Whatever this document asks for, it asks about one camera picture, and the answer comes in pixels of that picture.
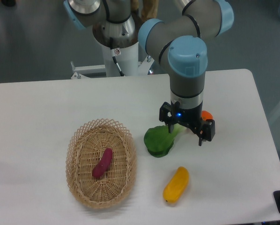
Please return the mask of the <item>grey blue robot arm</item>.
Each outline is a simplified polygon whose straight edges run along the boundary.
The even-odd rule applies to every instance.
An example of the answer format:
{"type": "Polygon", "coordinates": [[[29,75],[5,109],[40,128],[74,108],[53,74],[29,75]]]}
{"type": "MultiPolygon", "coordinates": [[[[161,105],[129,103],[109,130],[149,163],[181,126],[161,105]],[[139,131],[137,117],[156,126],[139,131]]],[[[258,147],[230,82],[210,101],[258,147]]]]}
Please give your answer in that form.
{"type": "Polygon", "coordinates": [[[163,103],[159,120],[168,126],[189,128],[200,142],[215,135],[213,119],[201,116],[208,65],[205,40],[229,30],[234,22],[231,5],[224,0],[178,0],[181,17],[171,23],[149,19],[137,25],[128,0],[66,0],[64,7],[78,29],[91,27],[105,51],[106,74],[132,76],[138,54],[125,49],[141,47],[169,75],[170,102],[163,103]]]}

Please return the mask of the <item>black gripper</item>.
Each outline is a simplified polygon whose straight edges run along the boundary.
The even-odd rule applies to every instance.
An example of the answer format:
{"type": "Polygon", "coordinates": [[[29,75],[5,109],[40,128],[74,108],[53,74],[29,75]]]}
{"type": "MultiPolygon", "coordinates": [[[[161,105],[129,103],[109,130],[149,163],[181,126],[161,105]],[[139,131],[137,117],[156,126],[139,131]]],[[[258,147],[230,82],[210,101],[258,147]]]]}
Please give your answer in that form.
{"type": "Polygon", "coordinates": [[[198,134],[199,146],[202,146],[203,142],[211,142],[215,135],[215,120],[201,118],[202,105],[203,102],[194,108],[184,109],[178,101],[171,104],[164,102],[159,110],[159,121],[165,123],[169,133],[173,132],[175,124],[189,128],[198,134]]]}

